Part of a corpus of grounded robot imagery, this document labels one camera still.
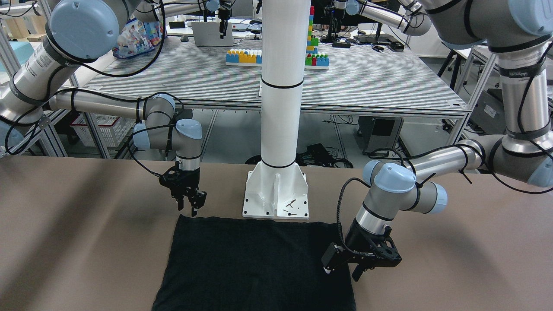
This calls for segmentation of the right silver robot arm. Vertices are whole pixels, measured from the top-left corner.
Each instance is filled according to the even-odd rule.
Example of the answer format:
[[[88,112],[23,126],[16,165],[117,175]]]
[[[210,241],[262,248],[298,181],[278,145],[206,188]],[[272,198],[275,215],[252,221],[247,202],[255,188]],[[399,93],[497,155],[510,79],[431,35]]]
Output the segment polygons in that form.
[[[162,174],[153,171],[152,175],[170,189],[178,210],[188,200],[194,217],[206,201],[206,192],[199,186],[202,128],[197,120],[178,117],[176,98],[166,92],[128,97],[64,86],[77,69],[90,69],[91,63],[116,47],[130,17],[146,6],[157,6],[165,14],[160,0],[57,2],[41,48],[1,86],[1,152],[17,155],[26,149],[26,132],[43,122],[45,106],[133,119],[136,125],[128,143],[175,152],[175,164]]]

